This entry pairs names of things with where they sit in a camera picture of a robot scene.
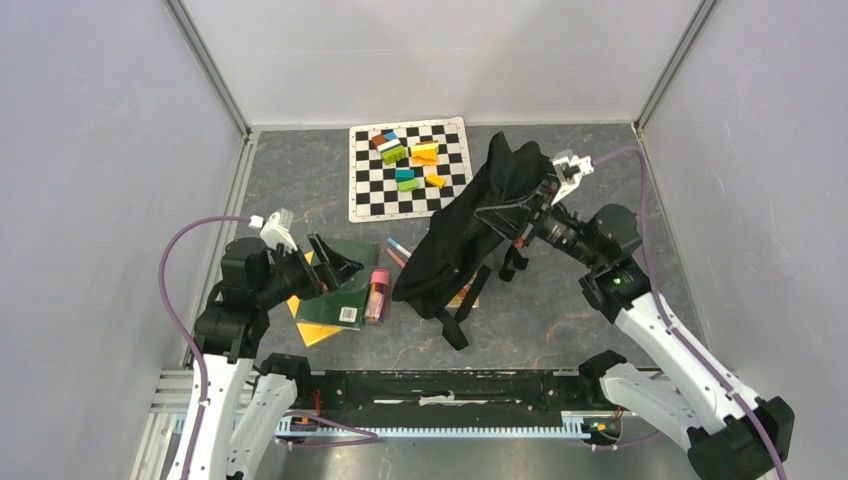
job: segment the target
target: white wall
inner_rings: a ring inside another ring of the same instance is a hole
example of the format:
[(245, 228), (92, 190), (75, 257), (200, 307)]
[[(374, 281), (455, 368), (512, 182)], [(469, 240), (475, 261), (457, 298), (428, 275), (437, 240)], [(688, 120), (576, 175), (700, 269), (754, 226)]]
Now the white wall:
[(848, 4), (721, 2), (646, 132), (718, 358), (797, 415), (791, 478), (845, 478)]
[(186, 0), (254, 125), (630, 121), (697, 0)]
[(124, 479), (239, 138), (155, 0), (6, 2), (0, 71), (0, 478)]

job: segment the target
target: gray marble surface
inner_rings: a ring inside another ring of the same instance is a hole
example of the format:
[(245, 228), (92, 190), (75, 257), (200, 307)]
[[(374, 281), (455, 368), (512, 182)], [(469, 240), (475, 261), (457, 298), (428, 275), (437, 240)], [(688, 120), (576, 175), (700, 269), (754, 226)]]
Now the gray marble surface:
[[(571, 148), (599, 157), (636, 143), (629, 125), (535, 125), (468, 127), (471, 163), (486, 159), (488, 142), (503, 130), (513, 149), (535, 140), (553, 155)], [(566, 199), (566, 206), (588, 219), (605, 203), (637, 210), (639, 162), (625, 156), (599, 167)], [(306, 234), (375, 242), (384, 249), (391, 236), (414, 247), (429, 219), (352, 224), (347, 220), (348, 131), (305, 130), (263, 132), (250, 174), (242, 212), (267, 216), (286, 207), (295, 212), (295, 240), (308, 245)], [(663, 293), (684, 323), (700, 337), (680, 262), (651, 193), (649, 245)], [(238, 236), (254, 235), (241, 228)], [(486, 260), (497, 269), (506, 246)], [(453, 348), (441, 337), (441, 324), (423, 320), (405, 303), (389, 306), (385, 325), (345, 331), (306, 348), (294, 320), (283, 305), (271, 312), (271, 327), (262, 340), (259, 359), (270, 352), (306, 355), (313, 369), (455, 369), (576, 368), (592, 355), (615, 350), (638, 366), (653, 361), (633, 341), (611, 326), (584, 300), (577, 280), (585, 268), (543, 243), (523, 250), (528, 270), (502, 282), (493, 275), (480, 296), (480, 307), (463, 322), (471, 345)], [(393, 278), (399, 267), (385, 253), (380, 265)]]

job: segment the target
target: black and white checkered mat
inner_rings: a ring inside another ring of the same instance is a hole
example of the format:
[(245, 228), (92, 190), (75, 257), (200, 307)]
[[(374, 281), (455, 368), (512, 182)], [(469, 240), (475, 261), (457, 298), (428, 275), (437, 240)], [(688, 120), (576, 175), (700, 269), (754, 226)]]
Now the black and white checkered mat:
[[(436, 166), (410, 165), (409, 158), (383, 164), (371, 138), (395, 132), (404, 147), (439, 141)], [(399, 192), (395, 169), (411, 168), (421, 188)], [(445, 179), (440, 190), (424, 181), (429, 174)], [(353, 223), (429, 217), (449, 204), (471, 181), (471, 160), (462, 118), (364, 125), (350, 129), (350, 194), (348, 219)]]

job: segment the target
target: blue block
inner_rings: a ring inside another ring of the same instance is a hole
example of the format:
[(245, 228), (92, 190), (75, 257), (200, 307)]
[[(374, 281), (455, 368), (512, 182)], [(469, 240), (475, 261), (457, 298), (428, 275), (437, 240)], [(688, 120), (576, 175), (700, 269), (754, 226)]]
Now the blue block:
[(395, 180), (398, 182), (402, 182), (404, 180), (412, 180), (415, 178), (415, 172), (412, 170), (395, 170)]

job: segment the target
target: barcode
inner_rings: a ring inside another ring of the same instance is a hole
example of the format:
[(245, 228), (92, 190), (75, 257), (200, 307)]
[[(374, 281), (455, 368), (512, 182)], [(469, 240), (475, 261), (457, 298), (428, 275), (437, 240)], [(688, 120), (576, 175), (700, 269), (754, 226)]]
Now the barcode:
[(356, 313), (359, 311), (353, 307), (342, 307), (342, 312), (339, 314), (340, 322), (353, 323), (356, 321)]

